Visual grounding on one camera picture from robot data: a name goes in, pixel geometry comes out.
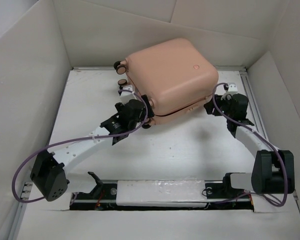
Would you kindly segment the pink hard-shell suitcase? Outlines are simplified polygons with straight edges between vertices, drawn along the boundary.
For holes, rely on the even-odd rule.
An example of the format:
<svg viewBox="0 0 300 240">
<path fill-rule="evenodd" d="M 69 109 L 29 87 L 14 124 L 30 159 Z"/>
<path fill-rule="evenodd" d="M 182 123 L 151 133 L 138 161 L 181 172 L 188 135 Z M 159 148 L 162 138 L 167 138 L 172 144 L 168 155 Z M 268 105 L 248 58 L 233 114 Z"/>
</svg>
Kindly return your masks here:
<svg viewBox="0 0 300 240">
<path fill-rule="evenodd" d="M 146 96 L 147 127 L 168 123 L 208 103 L 219 80 L 217 69 L 185 38 L 134 52 L 113 65 L 127 85 Z"/>
</svg>

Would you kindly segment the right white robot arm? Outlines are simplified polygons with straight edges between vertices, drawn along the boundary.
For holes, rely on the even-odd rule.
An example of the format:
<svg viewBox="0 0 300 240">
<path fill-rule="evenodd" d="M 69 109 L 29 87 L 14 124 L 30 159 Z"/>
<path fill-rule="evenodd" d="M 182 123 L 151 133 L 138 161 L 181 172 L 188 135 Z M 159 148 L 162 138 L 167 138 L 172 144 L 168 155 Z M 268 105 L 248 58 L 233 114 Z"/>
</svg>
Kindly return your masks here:
<svg viewBox="0 0 300 240">
<path fill-rule="evenodd" d="M 251 186 L 257 194 L 292 194 L 295 190 L 294 155 L 276 148 L 262 137 L 247 118 L 249 99 L 240 93 L 223 97 L 214 94 L 204 105 L 209 115 L 226 118 L 228 131 L 254 157 Z"/>
</svg>

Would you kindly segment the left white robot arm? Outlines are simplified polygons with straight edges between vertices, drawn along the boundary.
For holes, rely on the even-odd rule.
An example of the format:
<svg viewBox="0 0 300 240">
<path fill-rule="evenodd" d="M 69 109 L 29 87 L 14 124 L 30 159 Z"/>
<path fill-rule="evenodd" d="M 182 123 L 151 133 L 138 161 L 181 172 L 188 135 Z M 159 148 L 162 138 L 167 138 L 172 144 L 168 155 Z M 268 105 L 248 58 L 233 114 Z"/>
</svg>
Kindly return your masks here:
<svg viewBox="0 0 300 240">
<path fill-rule="evenodd" d="M 126 139 L 154 116 L 147 95 L 132 94 L 127 103 L 115 104 L 117 113 L 103 121 L 88 136 L 61 142 L 64 148 L 41 150 L 30 174 L 34 185 L 48 202 L 62 196 L 70 184 L 67 175 L 81 162 L 102 149 Z"/>
</svg>

